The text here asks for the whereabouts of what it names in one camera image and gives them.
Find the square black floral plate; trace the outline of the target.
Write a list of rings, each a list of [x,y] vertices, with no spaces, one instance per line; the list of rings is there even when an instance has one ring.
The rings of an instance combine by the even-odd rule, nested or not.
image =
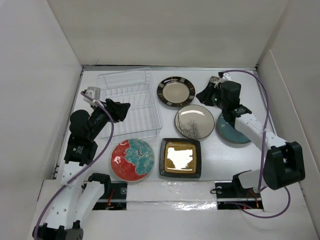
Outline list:
[[[221,78],[218,76],[211,76],[209,79],[209,83],[213,85],[215,88],[221,82]]]

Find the round brown-rimmed beige plate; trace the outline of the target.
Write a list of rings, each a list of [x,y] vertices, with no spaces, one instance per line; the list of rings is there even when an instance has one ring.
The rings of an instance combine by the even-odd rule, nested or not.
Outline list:
[[[181,108],[193,101],[196,96],[196,90],[188,79],[172,76],[158,84],[156,94],[163,104],[169,107]]]

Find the round beige tree-pattern plate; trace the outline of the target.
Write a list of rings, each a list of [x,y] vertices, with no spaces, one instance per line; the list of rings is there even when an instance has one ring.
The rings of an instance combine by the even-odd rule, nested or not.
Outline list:
[[[177,131],[184,137],[200,140],[208,137],[215,128],[212,113],[200,105],[187,105],[175,115],[174,124]]]

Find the round red teal floral plate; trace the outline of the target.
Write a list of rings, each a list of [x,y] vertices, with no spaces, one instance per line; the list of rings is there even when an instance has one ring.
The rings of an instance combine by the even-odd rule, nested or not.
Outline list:
[[[154,150],[146,141],[137,138],[119,143],[110,158],[111,169],[125,182],[137,182],[146,178],[154,165]]]

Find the square black yellow plate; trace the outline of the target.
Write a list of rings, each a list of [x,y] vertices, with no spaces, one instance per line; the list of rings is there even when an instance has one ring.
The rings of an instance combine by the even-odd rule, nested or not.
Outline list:
[[[168,178],[199,179],[202,174],[200,141],[186,138],[162,139],[159,174]]]

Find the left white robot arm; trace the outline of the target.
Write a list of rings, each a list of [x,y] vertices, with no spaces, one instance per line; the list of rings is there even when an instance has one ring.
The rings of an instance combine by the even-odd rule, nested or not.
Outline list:
[[[88,99],[92,113],[76,110],[70,116],[70,136],[64,157],[61,187],[49,200],[32,232],[35,240],[81,240],[84,222],[99,198],[111,194],[108,174],[87,170],[102,156],[97,154],[95,138],[107,123],[111,130],[115,123],[125,120],[130,103],[104,102]]]

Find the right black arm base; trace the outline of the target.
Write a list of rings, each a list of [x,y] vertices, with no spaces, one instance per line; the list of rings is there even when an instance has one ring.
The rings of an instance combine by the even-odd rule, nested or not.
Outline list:
[[[215,182],[210,193],[216,196],[218,210],[264,209],[260,193],[252,189],[237,191],[230,181]]]

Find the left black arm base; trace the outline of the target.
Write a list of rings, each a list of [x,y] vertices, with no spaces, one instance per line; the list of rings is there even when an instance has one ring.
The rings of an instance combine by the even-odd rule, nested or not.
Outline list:
[[[119,211],[127,209],[127,190],[128,184],[124,181],[112,181],[108,193],[105,193],[96,202],[94,211]]]

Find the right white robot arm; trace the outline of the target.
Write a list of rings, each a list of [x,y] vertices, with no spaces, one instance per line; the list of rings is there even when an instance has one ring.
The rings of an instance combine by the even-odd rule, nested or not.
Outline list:
[[[257,193],[263,188],[278,190],[306,178],[303,149],[289,142],[260,123],[251,110],[240,103],[241,84],[211,77],[196,97],[206,106],[221,109],[228,125],[246,136],[261,152],[260,166],[233,176],[231,191],[242,197],[249,189]]]

